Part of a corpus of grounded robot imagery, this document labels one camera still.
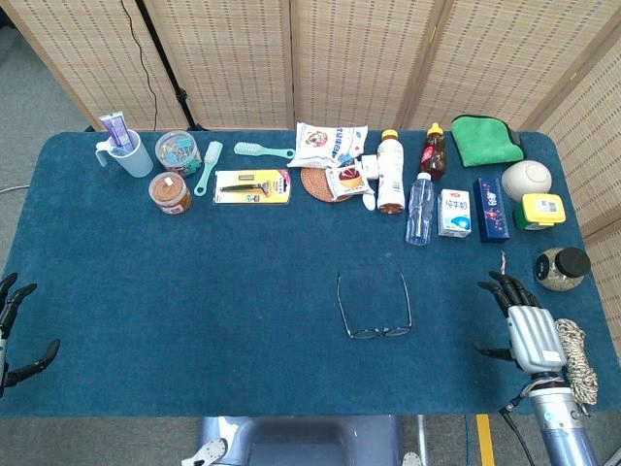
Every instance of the sticker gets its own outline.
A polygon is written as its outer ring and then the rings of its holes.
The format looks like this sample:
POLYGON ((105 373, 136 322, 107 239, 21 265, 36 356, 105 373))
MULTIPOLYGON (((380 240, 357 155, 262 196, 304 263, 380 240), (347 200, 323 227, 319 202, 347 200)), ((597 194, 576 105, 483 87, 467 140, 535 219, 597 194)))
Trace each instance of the sticker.
POLYGON ((537 262, 535 262, 535 275, 538 280, 545 280, 549 272, 550 259, 547 258, 547 255, 542 254, 537 258, 537 262))
POLYGON ((547 201, 547 200, 537 201, 537 203, 535 204, 535 209, 537 209, 538 212, 548 212, 548 213, 558 212, 556 201, 547 201))
POLYGON ((561 362, 561 355, 557 351, 548 351, 547 349, 542 349, 541 353, 543 354, 543 359, 550 362, 561 362))
POLYGON ((184 139, 179 139, 177 140, 177 147, 179 149, 185 149, 185 148, 191 148, 192 147, 192 141, 184 138, 184 139))
POLYGON ((180 214, 183 212, 183 207, 181 205, 173 206, 173 207, 160 207, 162 212, 166 214, 180 214))
POLYGON ((423 156, 420 157, 420 163, 425 163, 427 160, 431 158, 434 153, 434 148, 432 146, 427 146, 425 151, 423 152, 423 156))

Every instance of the milk carton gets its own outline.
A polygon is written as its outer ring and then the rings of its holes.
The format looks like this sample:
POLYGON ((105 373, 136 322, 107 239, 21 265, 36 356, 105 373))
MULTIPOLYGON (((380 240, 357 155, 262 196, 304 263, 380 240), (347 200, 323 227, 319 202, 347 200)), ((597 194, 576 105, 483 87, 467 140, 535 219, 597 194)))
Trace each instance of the milk carton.
POLYGON ((464 238, 471 232, 468 191, 443 189, 438 196, 438 234, 464 238))

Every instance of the green towel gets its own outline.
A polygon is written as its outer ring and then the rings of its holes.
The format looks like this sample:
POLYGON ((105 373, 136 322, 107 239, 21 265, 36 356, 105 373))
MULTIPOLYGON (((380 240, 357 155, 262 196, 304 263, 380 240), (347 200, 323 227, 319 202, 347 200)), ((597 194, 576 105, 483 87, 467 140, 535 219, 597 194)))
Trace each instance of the green towel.
POLYGON ((451 133, 464 167, 515 162, 524 158, 519 141, 504 121, 490 116, 461 115, 453 119, 451 133))

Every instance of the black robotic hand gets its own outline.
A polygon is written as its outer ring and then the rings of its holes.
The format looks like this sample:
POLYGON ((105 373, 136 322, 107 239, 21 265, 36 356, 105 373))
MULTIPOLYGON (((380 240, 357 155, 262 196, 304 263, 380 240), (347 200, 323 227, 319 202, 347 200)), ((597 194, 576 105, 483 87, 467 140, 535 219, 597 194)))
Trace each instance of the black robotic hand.
POLYGON ((46 353, 39 360, 9 372, 7 344, 11 336, 11 329, 16 321, 17 309, 23 299, 37 288, 35 283, 28 284, 18 289, 7 300, 9 288, 15 284, 16 280, 17 274, 12 273, 0 282, 0 303, 4 304, 2 312, 0 312, 0 398, 4 394, 5 387, 15 386, 46 369, 54 360, 58 353, 58 348, 60 348, 60 340, 54 340, 48 345, 46 353))

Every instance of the snack bag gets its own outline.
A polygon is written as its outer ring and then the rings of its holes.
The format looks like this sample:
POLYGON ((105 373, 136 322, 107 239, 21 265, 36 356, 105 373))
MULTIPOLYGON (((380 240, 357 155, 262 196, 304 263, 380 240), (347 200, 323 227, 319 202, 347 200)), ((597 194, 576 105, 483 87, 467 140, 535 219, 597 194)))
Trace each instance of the snack bag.
POLYGON ((368 126, 324 128, 298 123, 295 157, 288 167, 337 168, 364 150, 368 126))
POLYGON ((333 201, 341 196, 352 194, 364 194, 365 192, 374 194, 367 182, 362 163, 358 160, 344 167, 326 169, 326 178, 332 191, 333 201))

